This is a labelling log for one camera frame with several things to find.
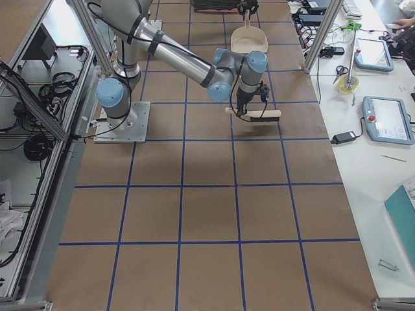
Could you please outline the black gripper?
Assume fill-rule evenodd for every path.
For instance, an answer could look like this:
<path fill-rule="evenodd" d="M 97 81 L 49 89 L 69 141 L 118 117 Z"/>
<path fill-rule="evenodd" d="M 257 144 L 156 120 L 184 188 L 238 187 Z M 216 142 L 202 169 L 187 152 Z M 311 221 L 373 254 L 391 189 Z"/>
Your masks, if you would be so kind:
<path fill-rule="evenodd" d="M 237 4 L 238 13 L 242 16 L 245 15 L 246 12 L 251 16 L 257 12 L 258 8 L 259 5 L 257 0 L 241 0 Z"/>
<path fill-rule="evenodd" d="M 252 100 L 252 94 L 237 90 L 237 112 L 247 112 L 247 105 Z"/>

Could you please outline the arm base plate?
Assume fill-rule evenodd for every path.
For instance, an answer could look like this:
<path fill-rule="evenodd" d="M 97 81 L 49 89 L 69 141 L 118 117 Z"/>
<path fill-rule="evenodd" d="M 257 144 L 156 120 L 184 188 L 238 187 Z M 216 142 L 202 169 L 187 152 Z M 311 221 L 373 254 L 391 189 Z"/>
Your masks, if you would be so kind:
<path fill-rule="evenodd" d="M 93 137 L 96 143 L 144 143 L 147 138 L 150 102 L 133 102 L 127 119 L 100 122 L 97 125 L 97 135 Z"/>

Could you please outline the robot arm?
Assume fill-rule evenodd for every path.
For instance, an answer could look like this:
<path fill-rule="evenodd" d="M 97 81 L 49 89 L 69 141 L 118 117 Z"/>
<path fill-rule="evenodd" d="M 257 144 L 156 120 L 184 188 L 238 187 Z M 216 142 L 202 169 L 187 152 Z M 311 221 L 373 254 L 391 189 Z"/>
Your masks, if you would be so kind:
<path fill-rule="evenodd" d="M 256 95 L 267 101 L 269 88 L 261 79 L 268 65 L 265 53 L 251 51 L 244 55 L 217 49 L 213 61 L 207 62 L 150 24 L 147 14 L 151 4 L 151 1 L 101 1 L 98 9 L 91 11 L 117 36 L 117 60 L 113 67 L 116 75 L 140 77 L 137 51 L 142 49 L 206 88 L 214 102 L 231 100 L 235 95 L 237 105 L 230 106 L 228 111 L 239 119 L 246 122 L 279 119 L 280 111 L 247 109 Z"/>

